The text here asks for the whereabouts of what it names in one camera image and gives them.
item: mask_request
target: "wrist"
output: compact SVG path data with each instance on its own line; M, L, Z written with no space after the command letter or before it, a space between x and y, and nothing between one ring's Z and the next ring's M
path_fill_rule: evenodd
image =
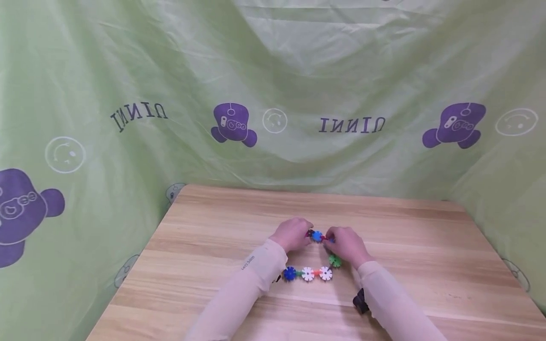
M288 252L290 251L290 250L288 249L287 244L284 243L284 242L282 241L282 239L277 238L275 235L272 235L271 237L269 237L269 240L272 240L272 241L274 241L275 243L277 243L277 244L284 250L285 253L288 254Z
M356 257L355 259L353 259L351 261L351 265L355 269L358 269L362 264L370 262L370 261L375 261L375 258L372 257L369 253L365 253L365 254L361 254L358 257Z

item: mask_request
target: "hand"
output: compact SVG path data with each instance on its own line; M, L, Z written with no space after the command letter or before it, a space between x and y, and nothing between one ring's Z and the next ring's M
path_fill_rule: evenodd
M322 243L341 259L351 263L355 269L368 261L375 260L366 250L362 238L351 228L331 227L326 232L326 239Z
M269 239L279 244L288 253L311 244L311 240L305 236L311 228L313 224L304 218L288 219L277 227Z

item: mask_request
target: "sleeve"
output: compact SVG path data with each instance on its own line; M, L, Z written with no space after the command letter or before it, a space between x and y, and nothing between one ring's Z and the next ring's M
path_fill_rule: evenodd
M255 301L269 291L271 283L285 269L287 261L284 249L267 239L209 302L185 341L231 340Z
M378 262L357 269L366 304L393 341L447 341L396 279Z

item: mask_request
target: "black object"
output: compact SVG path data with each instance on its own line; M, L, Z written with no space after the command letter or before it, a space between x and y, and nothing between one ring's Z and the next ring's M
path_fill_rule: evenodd
M364 300L364 289L360 289L358 294L353 298L354 307L358 310L360 315L368 312L369 307Z

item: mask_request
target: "purple cartoon character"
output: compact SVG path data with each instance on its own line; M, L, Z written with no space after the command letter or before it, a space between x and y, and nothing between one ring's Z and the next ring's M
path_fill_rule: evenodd
M457 142L462 149L478 142L482 133L476 125L485 116L485 106L478 103L457 103L445 108L440 115L440 126L423 134L423 145L434 148L441 143Z
M57 189L38 193L25 172L0 171L0 268L23 256L25 239L44 218L64 211L64 197Z
M237 103L223 103L214 108L217 127L210 130L212 137L220 143L227 140L241 141L247 147L254 147L258 136L248 128L248 110Z

